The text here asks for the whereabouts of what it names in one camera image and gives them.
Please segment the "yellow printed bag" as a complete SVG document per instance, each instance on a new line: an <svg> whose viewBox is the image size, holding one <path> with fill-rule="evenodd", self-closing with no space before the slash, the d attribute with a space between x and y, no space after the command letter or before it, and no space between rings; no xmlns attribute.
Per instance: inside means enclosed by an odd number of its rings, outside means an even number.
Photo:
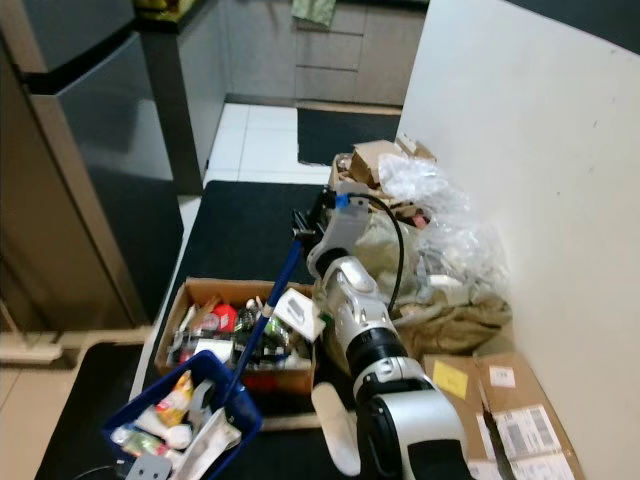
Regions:
<svg viewBox="0 0 640 480"><path fill-rule="evenodd" d="M133 0L138 17L177 23L197 0Z"/></svg>

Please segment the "clear plastic bag pile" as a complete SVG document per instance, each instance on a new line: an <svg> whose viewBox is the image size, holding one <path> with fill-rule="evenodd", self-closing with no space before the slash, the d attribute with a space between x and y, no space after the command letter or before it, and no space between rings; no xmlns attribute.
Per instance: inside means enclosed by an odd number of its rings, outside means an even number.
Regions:
<svg viewBox="0 0 640 480"><path fill-rule="evenodd" d="M509 270L497 229L472 209L470 197L425 157L381 154L381 192L426 218L416 236L419 273L434 285L506 297Z"/></svg>

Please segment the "open cardboard box of clutter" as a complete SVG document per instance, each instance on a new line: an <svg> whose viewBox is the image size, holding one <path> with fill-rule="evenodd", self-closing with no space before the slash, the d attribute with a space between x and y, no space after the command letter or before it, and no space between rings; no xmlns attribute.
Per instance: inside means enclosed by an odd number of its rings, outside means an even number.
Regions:
<svg viewBox="0 0 640 480"><path fill-rule="evenodd" d="M202 306L212 300L220 300L234 307L242 307L251 298L265 300L274 287L273 282L253 282L253 280L223 280L195 278L189 276L179 284L170 302L170 311L165 325L157 335L154 360L157 375L168 374L174 369L169 364L168 352L175 344L173 337L178 326L186 319L189 307ZM255 397L310 396L314 388L316 367L314 365L292 370L251 369L244 372L241 380L248 392Z"/></svg>

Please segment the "black floor mat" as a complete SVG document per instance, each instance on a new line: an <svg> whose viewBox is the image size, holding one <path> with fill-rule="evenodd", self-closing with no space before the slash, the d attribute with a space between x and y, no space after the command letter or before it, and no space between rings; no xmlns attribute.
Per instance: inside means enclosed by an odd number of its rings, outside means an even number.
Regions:
<svg viewBox="0 0 640 480"><path fill-rule="evenodd" d="M310 209L323 186L210 180L166 288L157 320L134 374L137 396L159 372L154 355L170 314L170 303L189 276L273 282L292 242L292 212Z"/></svg>

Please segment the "blue long-handled dustpan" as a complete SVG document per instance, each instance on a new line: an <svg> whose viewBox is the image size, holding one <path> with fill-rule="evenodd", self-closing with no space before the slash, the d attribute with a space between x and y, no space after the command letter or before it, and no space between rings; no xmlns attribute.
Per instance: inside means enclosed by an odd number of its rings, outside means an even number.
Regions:
<svg viewBox="0 0 640 480"><path fill-rule="evenodd" d="M228 367L214 353L202 352L193 355L183 364L173 367L159 379L152 381L138 396L125 403L105 421L101 433L116 460L131 462L134 456L131 452L125 451L122 445L114 442L115 431L131 424L147 407L154 407L155 404L163 401L163 398L177 387L179 380L186 374L189 374L189 379L192 381L210 381L212 407L216 411L221 411L221 419L225 424L232 426L234 431L239 433L239 442L221 451L215 449L214 453L218 456L215 460L197 461L191 454L187 454L180 460L179 458L173 460L173 474L165 477L164 480L177 480L180 468L186 467L192 467L195 470L195 480L215 480L216 476L233 463L234 458L260 433L264 419L259 407L253 402L250 392L243 385L242 367Z"/></svg>

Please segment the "green hanging cloth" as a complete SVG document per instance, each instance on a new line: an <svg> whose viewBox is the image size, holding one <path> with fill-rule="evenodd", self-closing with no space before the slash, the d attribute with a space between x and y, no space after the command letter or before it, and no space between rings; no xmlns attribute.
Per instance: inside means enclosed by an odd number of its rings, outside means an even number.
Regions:
<svg viewBox="0 0 640 480"><path fill-rule="evenodd" d="M291 0L291 14L315 26L332 27L338 0Z"/></svg>

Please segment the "orange snack packet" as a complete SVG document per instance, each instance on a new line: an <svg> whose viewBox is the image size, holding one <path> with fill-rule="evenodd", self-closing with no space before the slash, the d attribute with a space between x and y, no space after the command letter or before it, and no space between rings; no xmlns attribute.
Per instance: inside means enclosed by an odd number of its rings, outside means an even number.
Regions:
<svg viewBox="0 0 640 480"><path fill-rule="evenodd" d="M195 393L195 385L192 383L191 371L183 372L170 392L155 404L154 411L161 424L166 428L175 428L183 424L189 412L193 393Z"/></svg>

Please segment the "white product box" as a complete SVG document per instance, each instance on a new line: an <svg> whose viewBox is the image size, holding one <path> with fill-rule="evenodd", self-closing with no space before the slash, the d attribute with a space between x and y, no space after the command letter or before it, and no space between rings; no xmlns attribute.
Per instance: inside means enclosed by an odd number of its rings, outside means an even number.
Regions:
<svg viewBox="0 0 640 480"><path fill-rule="evenodd" d="M271 316L279 323L288 326L291 332L301 335L307 342L315 342L325 328L315 302L306 294L293 288L285 291L276 301Z"/></svg>

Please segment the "crumpled white wrapper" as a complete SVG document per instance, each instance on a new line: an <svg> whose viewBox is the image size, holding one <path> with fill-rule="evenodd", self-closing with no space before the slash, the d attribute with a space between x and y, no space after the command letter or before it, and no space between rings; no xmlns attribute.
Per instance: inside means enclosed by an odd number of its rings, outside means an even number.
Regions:
<svg viewBox="0 0 640 480"><path fill-rule="evenodd" d="M241 438L241 430L230 424L224 408L219 408L202 425L169 480L206 480L223 454L236 448Z"/></svg>

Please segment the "cardboard box with shipping labels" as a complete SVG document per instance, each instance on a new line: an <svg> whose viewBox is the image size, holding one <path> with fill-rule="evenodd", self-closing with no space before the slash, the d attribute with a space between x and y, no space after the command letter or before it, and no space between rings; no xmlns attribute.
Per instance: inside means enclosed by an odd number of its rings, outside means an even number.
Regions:
<svg viewBox="0 0 640 480"><path fill-rule="evenodd" d="M472 480L585 480L561 421L525 357L428 355L426 374L463 421Z"/></svg>

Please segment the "olive woven sack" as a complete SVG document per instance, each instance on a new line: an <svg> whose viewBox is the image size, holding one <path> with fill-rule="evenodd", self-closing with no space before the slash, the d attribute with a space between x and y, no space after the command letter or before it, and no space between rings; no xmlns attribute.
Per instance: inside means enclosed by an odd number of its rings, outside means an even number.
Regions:
<svg viewBox="0 0 640 480"><path fill-rule="evenodd" d="M404 348L425 355L472 355L515 320L506 298L483 283L428 274L430 259L416 251L416 230L401 225L404 270L397 271L399 242L387 215L371 216L355 256L378 283L375 294L387 306Z"/></svg>

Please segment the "black glossy flat board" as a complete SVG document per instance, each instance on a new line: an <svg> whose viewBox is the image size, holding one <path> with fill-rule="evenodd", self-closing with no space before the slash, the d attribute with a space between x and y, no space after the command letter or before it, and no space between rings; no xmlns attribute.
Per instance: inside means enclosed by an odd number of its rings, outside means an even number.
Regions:
<svg viewBox="0 0 640 480"><path fill-rule="evenodd" d="M101 428L131 398L143 348L104 342L87 349L35 480L114 479L116 457Z"/></svg>

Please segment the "grey kitchen drawer cabinet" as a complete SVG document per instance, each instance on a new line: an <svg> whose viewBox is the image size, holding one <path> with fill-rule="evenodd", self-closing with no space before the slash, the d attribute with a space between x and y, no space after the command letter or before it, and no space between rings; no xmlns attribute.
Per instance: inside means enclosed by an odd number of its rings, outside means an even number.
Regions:
<svg viewBox="0 0 640 480"><path fill-rule="evenodd" d="M335 0L328 24L296 17L292 4L216 1L228 99L403 104L429 0Z"/></svg>

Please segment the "dark kitchen floor mat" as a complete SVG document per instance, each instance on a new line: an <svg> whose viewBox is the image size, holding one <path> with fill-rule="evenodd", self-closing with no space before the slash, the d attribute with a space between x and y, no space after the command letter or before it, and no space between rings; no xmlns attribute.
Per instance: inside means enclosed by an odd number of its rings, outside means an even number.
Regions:
<svg viewBox="0 0 640 480"><path fill-rule="evenodd" d="M330 166L339 154L375 140L393 140L401 116L301 108L297 110L298 163Z"/></svg>

